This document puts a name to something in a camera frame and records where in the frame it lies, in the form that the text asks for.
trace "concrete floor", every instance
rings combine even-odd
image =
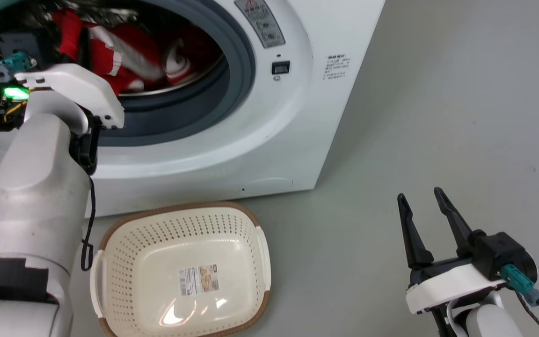
[[[539,0],[387,0],[317,188],[242,200],[265,229],[273,282],[240,336],[436,336],[405,303],[396,205],[404,192],[426,247],[452,257],[434,186],[539,267]],[[117,219],[98,219],[93,240]],[[103,336],[87,279],[76,266],[73,337]],[[503,301],[539,336],[513,293]]]

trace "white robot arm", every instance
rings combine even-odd
[[[76,64],[16,78],[47,89],[30,93],[0,164],[0,337],[66,337],[98,132],[122,128],[124,111],[108,83]]]
[[[533,258],[507,233],[472,231],[441,188],[434,188],[440,211],[451,226],[457,257],[434,262],[413,224],[413,212],[398,196],[402,233],[411,269],[407,305],[413,314],[431,312],[440,337],[521,337],[498,292],[515,290],[524,309],[539,306],[533,286],[538,270]]]

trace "front-loading washing machine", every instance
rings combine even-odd
[[[314,188],[384,0],[62,2],[171,13],[160,21],[189,21],[222,52],[188,85],[120,95],[125,128],[102,133],[93,176],[111,215]],[[0,29],[42,25],[34,3],[0,0]],[[0,133],[0,160],[13,136]]]

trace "barcode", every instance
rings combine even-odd
[[[186,296],[186,278],[180,278],[180,296]]]

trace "plastic basket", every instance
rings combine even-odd
[[[101,241],[90,272],[93,307],[110,336],[230,335],[263,315],[269,257],[257,219],[236,203],[137,214]]]

